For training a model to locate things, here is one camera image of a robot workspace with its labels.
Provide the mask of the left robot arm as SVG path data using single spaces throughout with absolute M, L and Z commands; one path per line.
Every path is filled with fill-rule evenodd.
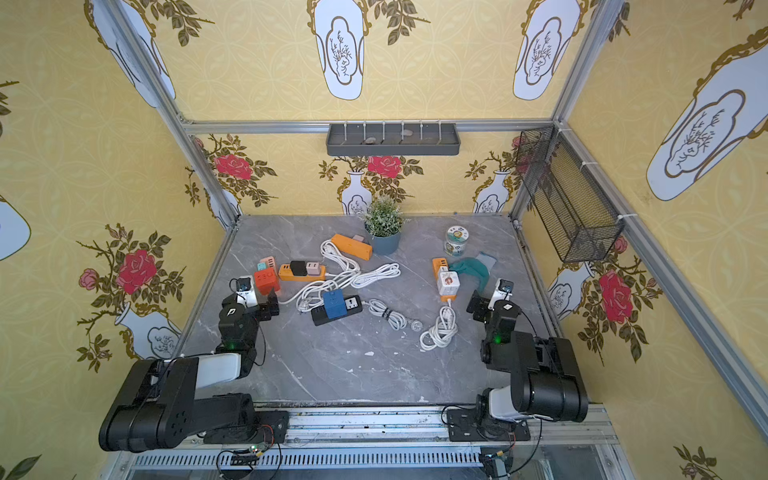
M 258 412 L 248 393 L 196 396 L 205 387 L 247 377 L 257 365 L 260 323 L 278 314 L 274 291 L 251 307 L 231 294 L 222 301 L 221 343 L 213 353 L 135 362 L 102 422 L 100 448 L 133 453 L 173 449 L 197 434 L 206 444 L 283 442 L 288 412 Z

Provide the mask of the pink power strip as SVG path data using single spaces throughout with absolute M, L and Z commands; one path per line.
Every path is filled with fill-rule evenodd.
M 257 263 L 257 270 L 258 271 L 263 271 L 263 270 L 267 270 L 267 269 L 271 269 L 274 272 L 277 272 L 276 261 L 275 261 L 275 258 L 273 256 L 268 256 L 268 257 L 262 258 Z

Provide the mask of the blue cube adapter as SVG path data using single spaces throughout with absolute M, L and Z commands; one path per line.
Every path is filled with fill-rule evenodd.
M 347 315 L 344 294 L 341 290 L 331 290 L 322 293 L 323 307 L 329 320 L 342 318 Z

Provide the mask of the black power strip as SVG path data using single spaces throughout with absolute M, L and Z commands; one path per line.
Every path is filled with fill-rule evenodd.
M 363 304 L 358 295 L 342 296 L 341 292 L 323 294 L 323 304 L 313 308 L 311 319 L 315 326 L 325 325 L 361 313 Z

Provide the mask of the red cube adapter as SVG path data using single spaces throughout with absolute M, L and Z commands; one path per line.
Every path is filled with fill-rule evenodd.
M 263 296 L 268 296 L 271 292 L 280 291 L 279 277 L 272 267 L 258 270 L 253 274 L 255 288 Z

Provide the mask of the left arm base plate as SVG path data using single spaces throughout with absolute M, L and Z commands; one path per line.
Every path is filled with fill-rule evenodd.
M 285 441 L 290 414 L 287 410 L 256 411 L 253 419 L 243 425 L 219 428 L 206 432 L 205 444 L 258 444 L 273 445 Z

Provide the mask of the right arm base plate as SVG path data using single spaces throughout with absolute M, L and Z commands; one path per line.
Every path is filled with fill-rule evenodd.
M 441 421 L 448 429 L 451 442 L 507 442 L 531 439 L 526 422 L 495 419 L 476 407 L 448 405 L 442 409 Z

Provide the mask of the white tiger cube adapter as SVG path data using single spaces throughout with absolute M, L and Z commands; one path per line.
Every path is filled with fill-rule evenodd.
M 454 297 L 460 288 L 459 275 L 450 270 L 439 270 L 437 274 L 438 293 L 441 297 Z

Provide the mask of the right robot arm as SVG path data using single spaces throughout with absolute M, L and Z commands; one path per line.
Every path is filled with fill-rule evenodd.
M 467 312 L 484 326 L 481 361 L 486 368 L 509 375 L 506 386 L 477 396 L 478 423 L 586 419 L 589 397 L 569 340 L 517 329 L 517 320 L 525 312 L 506 298 L 490 302 L 474 293 Z

